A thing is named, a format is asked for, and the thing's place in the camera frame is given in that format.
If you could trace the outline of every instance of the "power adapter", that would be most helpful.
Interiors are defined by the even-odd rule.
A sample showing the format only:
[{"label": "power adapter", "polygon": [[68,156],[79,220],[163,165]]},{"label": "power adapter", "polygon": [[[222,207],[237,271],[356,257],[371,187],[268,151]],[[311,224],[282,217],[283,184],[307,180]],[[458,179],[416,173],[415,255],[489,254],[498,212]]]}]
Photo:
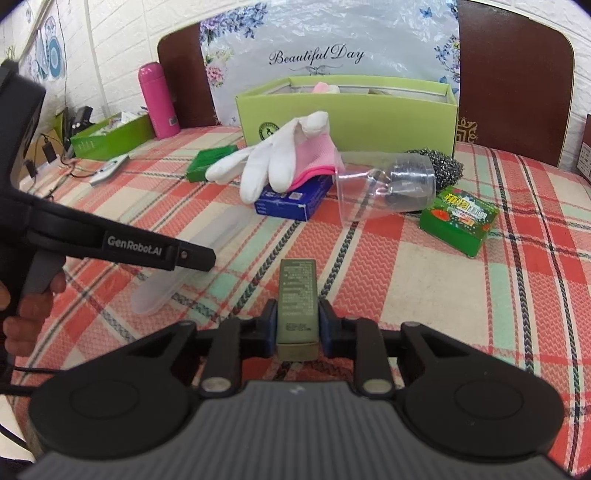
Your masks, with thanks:
[{"label": "power adapter", "polygon": [[34,179],[37,176],[37,169],[35,168],[33,160],[25,160],[25,168],[29,172],[29,176],[32,179]]},{"label": "power adapter", "polygon": [[51,142],[45,137],[45,143],[42,146],[43,153],[47,159],[47,163],[51,163],[57,158],[56,151],[53,149]]}]

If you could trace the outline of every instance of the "pink water bottle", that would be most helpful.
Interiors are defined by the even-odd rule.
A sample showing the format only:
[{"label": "pink water bottle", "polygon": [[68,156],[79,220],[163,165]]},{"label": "pink water bottle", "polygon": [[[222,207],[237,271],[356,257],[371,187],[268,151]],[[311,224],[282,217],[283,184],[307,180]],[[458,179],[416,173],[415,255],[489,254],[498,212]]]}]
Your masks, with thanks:
[{"label": "pink water bottle", "polygon": [[147,63],[139,69],[138,78],[156,137],[162,140],[179,133],[181,128],[178,125],[162,65],[157,61]]}]

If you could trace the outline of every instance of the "clear plastic cup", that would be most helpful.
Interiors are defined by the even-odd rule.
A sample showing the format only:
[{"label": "clear plastic cup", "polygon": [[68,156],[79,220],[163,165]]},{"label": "clear plastic cup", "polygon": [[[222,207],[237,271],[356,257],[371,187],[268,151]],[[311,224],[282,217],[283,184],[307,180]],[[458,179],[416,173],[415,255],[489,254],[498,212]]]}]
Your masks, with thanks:
[{"label": "clear plastic cup", "polygon": [[435,171],[417,153],[343,152],[336,185],[343,223],[423,210],[435,198]]}]

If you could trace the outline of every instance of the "chair backrest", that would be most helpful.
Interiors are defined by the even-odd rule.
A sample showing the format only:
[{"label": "chair backrest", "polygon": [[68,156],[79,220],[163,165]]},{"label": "chair backrest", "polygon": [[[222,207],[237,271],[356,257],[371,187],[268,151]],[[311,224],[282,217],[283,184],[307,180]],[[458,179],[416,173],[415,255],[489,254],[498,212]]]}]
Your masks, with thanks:
[{"label": "chair backrest", "polygon": [[[471,0],[458,2],[462,91],[457,139],[557,165],[570,112],[573,49],[560,32]],[[162,38],[158,56],[183,128],[217,122],[200,25]]]},{"label": "chair backrest", "polygon": [[459,0],[462,91],[457,137],[557,165],[569,121],[574,53],[560,32]]}]

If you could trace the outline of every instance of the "plaid tablecloth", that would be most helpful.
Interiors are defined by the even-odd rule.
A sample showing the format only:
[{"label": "plaid tablecloth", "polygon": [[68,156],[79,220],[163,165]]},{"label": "plaid tablecloth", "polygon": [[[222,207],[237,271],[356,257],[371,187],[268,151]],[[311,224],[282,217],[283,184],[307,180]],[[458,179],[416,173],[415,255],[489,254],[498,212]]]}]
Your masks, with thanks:
[{"label": "plaid tablecloth", "polygon": [[[70,179],[54,198],[65,205],[183,239],[240,203],[235,184],[188,183],[201,148],[239,141],[230,128],[183,131],[150,142],[109,183]],[[416,215],[392,215],[343,229],[335,192],[310,222],[258,217],[220,252],[215,269],[195,273],[152,316],[131,311],[132,292],[150,269],[70,259],[67,291],[56,299],[29,367],[68,368],[180,319],[214,328],[228,314],[254,316],[275,297],[282,258],[315,258],[319,294],[339,314],[385,328],[415,320],[519,365],[552,383],[566,421],[551,455],[572,473],[591,466],[591,200],[571,173],[519,156],[458,144],[459,187],[501,207],[489,239],[470,259],[418,228]],[[100,164],[82,161],[83,171]],[[53,165],[37,186],[63,175]],[[350,378],[348,361],[245,363],[244,378]],[[14,375],[35,385],[39,375]],[[30,437],[27,400],[13,400]]]}]

